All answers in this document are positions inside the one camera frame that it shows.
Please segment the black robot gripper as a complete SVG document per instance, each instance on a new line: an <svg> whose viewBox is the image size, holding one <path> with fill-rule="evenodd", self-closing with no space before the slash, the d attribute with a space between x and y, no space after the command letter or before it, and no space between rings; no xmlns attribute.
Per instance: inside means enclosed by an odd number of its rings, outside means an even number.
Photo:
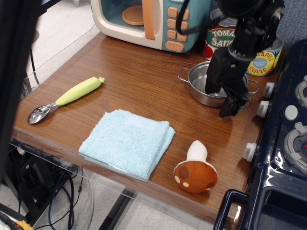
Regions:
<svg viewBox="0 0 307 230"><path fill-rule="evenodd" d="M207 69L206 93L216 93L223 88L227 93L219 116L236 116L250 101L248 89L243 83L249 62L234 56L228 47L215 50Z"/></svg>

